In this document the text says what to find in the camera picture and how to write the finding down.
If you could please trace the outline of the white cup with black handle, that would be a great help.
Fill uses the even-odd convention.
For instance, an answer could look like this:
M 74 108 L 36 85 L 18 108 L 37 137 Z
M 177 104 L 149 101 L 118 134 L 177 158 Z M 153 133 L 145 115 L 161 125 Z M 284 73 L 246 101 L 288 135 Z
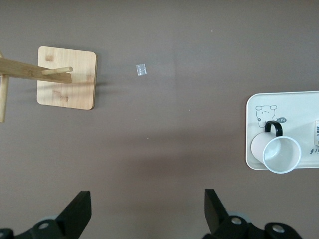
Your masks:
M 293 171 L 302 157 L 300 144 L 284 136 L 281 124 L 274 120 L 265 123 L 264 132 L 253 138 L 250 149 L 259 162 L 276 174 Z

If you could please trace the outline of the wooden cup rack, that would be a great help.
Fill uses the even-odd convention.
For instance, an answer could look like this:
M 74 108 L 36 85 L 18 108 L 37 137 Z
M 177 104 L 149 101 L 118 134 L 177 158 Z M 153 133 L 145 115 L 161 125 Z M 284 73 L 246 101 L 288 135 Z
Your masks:
M 92 51 L 40 46 L 38 64 L 9 60 L 0 52 L 0 122 L 5 121 L 10 78 L 37 81 L 41 105 L 91 110 L 95 103 L 97 54 Z

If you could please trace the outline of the beige rabbit print tray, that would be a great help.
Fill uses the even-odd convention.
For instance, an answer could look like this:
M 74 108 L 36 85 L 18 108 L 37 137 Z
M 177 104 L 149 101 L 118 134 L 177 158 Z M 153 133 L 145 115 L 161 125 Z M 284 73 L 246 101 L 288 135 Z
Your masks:
M 301 146 L 298 169 L 319 168 L 319 147 L 315 146 L 315 121 L 319 120 L 319 91 L 260 93 L 246 103 L 246 164 L 253 170 L 266 170 L 251 153 L 253 138 L 264 131 L 265 123 L 281 124 L 284 136 Z

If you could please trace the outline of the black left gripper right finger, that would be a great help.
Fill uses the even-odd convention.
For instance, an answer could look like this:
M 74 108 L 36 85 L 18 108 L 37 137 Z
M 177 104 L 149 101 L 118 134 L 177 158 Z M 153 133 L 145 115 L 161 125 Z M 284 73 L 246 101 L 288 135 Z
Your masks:
M 241 216 L 229 215 L 213 189 L 204 191 L 204 214 L 210 233 L 202 239 L 302 239 L 286 224 L 268 223 L 260 229 Z

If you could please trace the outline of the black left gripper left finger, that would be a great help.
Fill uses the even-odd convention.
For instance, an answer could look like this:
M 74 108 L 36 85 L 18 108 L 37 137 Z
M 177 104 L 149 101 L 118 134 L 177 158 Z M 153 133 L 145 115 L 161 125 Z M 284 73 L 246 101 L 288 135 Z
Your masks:
M 0 229 L 0 239 L 79 239 L 90 219 L 91 195 L 81 191 L 57 218 L 40 221 L 19 235 Z

